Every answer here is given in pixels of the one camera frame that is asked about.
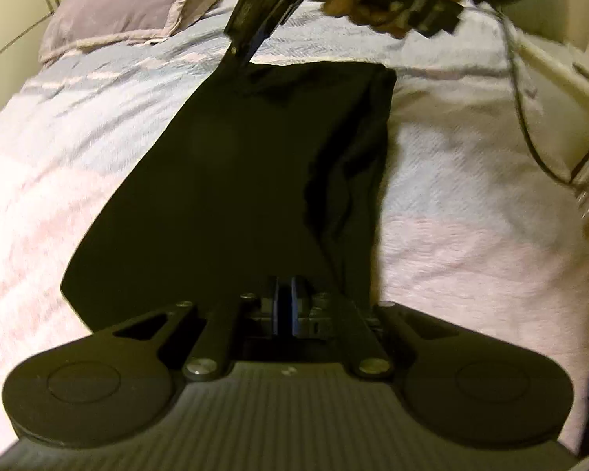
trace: folded black garment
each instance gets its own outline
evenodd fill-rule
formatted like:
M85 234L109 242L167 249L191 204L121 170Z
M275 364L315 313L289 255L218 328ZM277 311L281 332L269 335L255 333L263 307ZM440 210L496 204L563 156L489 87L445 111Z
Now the folded black garment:
M368 304L395 73L216 71L94 221L61 284L91 330L300 274Z

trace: pillow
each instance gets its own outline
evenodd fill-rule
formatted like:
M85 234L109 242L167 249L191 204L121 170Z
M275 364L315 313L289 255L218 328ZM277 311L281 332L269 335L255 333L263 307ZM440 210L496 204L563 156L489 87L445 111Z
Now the pillow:
M51 19L39 61L54 61L71 49L126 40L164 40L197 21L216 0L64 0Z

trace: black cable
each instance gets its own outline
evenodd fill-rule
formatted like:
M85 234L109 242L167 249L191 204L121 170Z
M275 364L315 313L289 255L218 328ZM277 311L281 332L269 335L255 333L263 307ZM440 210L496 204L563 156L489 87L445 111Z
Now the black cable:
M478 9L478 8L468 8L467 10L472 10L475 12L485 13L487 15L493 16L500 22L503 34L504 34L504 45L506 48L506 59L509 65L509 72L510 72L510 80L512 82L512 90L514 95L514 103L515 109L517 112L517 117L519 120L519 127L521 128L521 133L523 134L524 140L526 142L526 146L530 152L530 155L534 159L535 163L543 170L543 172L550 177L554 182L561 184L563 186L567 186L568 188L572 188L579 192L586 192L589 193L589 184L576 184L566 179L562 179L559 177L552 169L545 164L545 161L541 158L541 154L536 149L534 142L530 136L530 132L528 130L528 121L526 120L526 113L524 111L523 106L523 97L521 95L521 90L519 88L519 71L517 69L517 64L515 62L515 48L514 48L514 41L510 34L510 29L508 27L507 18L506 16L499 10L486 10L486 9Z

